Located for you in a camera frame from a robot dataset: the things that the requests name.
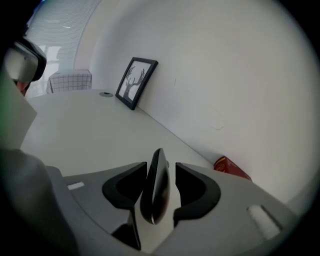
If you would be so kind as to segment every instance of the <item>gray plastic device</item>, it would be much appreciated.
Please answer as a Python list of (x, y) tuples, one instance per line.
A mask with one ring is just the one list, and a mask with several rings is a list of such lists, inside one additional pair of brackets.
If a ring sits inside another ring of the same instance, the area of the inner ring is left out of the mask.
[[(145, 162), (62, 177), (57, 168), (20, 150), (0, 150), (0, 155), (12, 207), (53, 246), (81, 256), (146, 255), (139, 250), (132, 207), (146, 185)], [(296, 222), (285, 205), (249, 180), (185, 163), (175, 168), (181, 208), (155, 256), (265, 255)], [(259, 224), (251, 206), (262, 206), (275, 226)], [(275, 229), (275, 235), (264, 234)]]

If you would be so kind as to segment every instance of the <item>checkered chair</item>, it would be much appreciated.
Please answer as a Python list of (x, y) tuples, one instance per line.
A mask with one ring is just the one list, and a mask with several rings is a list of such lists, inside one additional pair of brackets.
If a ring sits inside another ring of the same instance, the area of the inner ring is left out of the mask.
[(48, 79), (46, 93), (67, 92), (91, 89), (92, 75), (86, 69), (57, 71)]

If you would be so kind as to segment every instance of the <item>picture frame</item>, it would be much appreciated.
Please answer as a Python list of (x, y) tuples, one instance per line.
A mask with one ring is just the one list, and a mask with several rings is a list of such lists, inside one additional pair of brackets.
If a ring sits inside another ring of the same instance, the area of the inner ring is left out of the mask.
[(157, 65), (156, 60), (133, 57), (115, 96), (129, 109), (134, 110)]

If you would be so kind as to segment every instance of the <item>window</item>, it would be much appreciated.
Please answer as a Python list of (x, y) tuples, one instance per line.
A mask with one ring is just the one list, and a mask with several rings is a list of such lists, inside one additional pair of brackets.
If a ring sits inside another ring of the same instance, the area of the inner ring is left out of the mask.
[(48, 78), (58, 70), (73, 69), (85, 26), (101, 0), (44, 0), (30, 21), (27, 38), (46, 54), (40, 80), (32, 82), (27, 97), (46, 93)]

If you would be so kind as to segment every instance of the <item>table surface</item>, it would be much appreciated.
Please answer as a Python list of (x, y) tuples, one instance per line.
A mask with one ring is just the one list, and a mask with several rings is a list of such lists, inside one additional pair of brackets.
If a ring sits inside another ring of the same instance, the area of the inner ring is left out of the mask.
[(100, 92), (78, 90), (28, 99), (37, 116), (21, 149), (70, 176), (136, 162), (147, 162), (149, 169), (154, 151), (163, 148), (170, 164), (167, 212), (160, 224), (152, 225), (141, 216), (140, 199), (135, 207), (142, 250), (152, 252), (173, 230), (173, 211), (180, 206), (175, 163), (213, 166), (141, 109), (132, 111), (115, 96), (102, 97)]

